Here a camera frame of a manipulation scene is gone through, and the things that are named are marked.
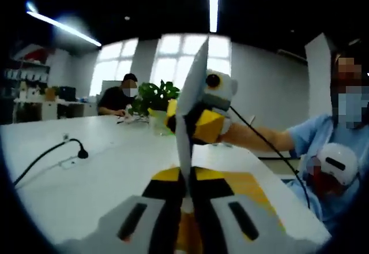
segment white robot head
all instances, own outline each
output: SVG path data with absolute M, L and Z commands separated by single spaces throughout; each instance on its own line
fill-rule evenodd
M 355 153 L 338 143 L 327 143 L 318 152 L 321 172 L 332 175 L 342 186 L 348 186 L 359 172 Z
M 206 86 L 201 101 L 212 107 L 228 111 L 232 97 L 237 93 L 237 80 L 211 69 L 206 71 Z

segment black cable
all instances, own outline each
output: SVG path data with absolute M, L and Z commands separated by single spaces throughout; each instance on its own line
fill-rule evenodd
M 83 144 L 77 140 L 77 139 L 68 139 L 66 141 L 63 141 L 62 143 L 59 143 L 53 147 L 51 147 L 50 149 L 46 150 L 45 152 L 43 152 L 40 156 L 38 156 L 24 171 L 23 173 L 15 180 L 15 182 L 13 183 L 14 186 L 16 186 L 19 181 L 21 181 L 23 179 L 23 177 L 27 174 L 27 172 L 29 172 L 29 170 L 39 161 L 41 160 L 43 157 L 45 157 L 48 153 L 50 153 L 51 151 L 59 148 L 60 146 L 70 142 L 70 141 L 76 141 L 79 145 L 80 145 L 80 150 L 78 152 L 78 157 L 80 159 L 86 159 L 88 157 L 88 153 L 85 150 L 85 148 L 83 147 Z
M 285 157 L 283 157 L 283 155 L 274 147 L 274 145 L 272 143 L 270 143 L 266 138 L 264 138 L 264 136 L 262 134 L 260 134 L 258 131 L 256 131 L 254 127 L 252 127 L 246 120 L 244 120 L 243 117 L 239 113 L 237 113 L 237 111 L 232 106 L 230 106 L 230 108 L 247 125 L 247 127 L 249 127 L 252 131 L 254 131 L 254 133 L 256 135 L 258 135 L 275 153 L 277 153 L 279 155 L 279 157 L 281 157 L 281 159 L 292 170 L 292 172 L 296 176 L 297 180 L 299 180 L 299 182 L 300 182 L 300 184 L 301 184 L 301 186 L 304 190 L 305 197 L 306 197 L 306 202 L 307 202 L 307 207 L 308 207 L 308 209 L 310 209 L 310 200 L 309 200 L 309 197 L 307 196 L 306 187 L 305 187 L 304 183 L 302 182 L 301 178 L 299 177 L 299 175 L 297 174 L 296 170 L 293 168 L 293 166 L 291 166 L 291 164 L 288 162 L 288 160 Z

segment fluorescent light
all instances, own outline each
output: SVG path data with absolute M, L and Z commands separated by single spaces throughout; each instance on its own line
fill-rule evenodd
M 210 31 L 215 33 L 218 25 L 218 0 L 209 0 L 210 6 Z
M 36 7 L 34 6 L 34 4 L 32 4 L 30 1 L 28 1 L 25 6 L 27 7 L 28 10 L 30 10 L 31 12 L 34 13 L 38 13 Z
M 33 16 L 33 17 L 35 17 L 35 18 L 37 18 L 39 20 L 45 21 L 47 23 L 50 23 L 50 24 L 52 24 L 52 25 L 54 25 L 54 26 L 56 26 L 56 27 L 58 27 L 58 28 L 60 28 L 60 29 L 62 29 L 64 31 L 66 31 L 68 33 L 71 33 L 73 35 L 78 36 L 81 39 L 84 39 L 84 40 L 86 40 L 88 42 L 91 42 L 91 43 L 93 43 L 96 46 L 99 46 L 99 47 L 101 46 L 101 43 L 100 42 L 97 42 L 96 40 L 94 40 L 94 39 L 92 39 L 92 38 L 84 35 L 83 33 L 78 32 L 77 30 L 75 30 L 73 28 L 70 28 L 70 27 L 68 27 L 68 26 L 66 26 L 64 24 L 61 24 L 60 22 L 57 22 L 57 21 L 55 21 L 55 20 L 53 20 L 51 18 L 48 18 L 46 16 L 43 16 L 43 15 L 41 15 L 39 13 L 35 13 L 35 12 L 27 12 L 27 13 L 30 16 Z
M 351 46 L 351 45 L 353 45 L 353 44 L 355 44 L 359 41 L 360 41 L 360 39 L 354 39 L 353 41 L 349 42 L 348 45 Z

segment hand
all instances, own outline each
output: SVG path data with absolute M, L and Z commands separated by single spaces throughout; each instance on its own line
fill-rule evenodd
M 124 117 L 126 115 L 126 111 L 124 110 L 114 111 L 114 115 L 116 115 L 117 117 Z

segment plant pot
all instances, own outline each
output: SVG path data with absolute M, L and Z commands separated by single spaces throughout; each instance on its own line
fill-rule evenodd
M 149 125 L 155 135 L 167 136 L 171 134 L 171 131 L 165 125 L 165 118 L 167 116 L 166 111 L 154 111 L 150 112 Z

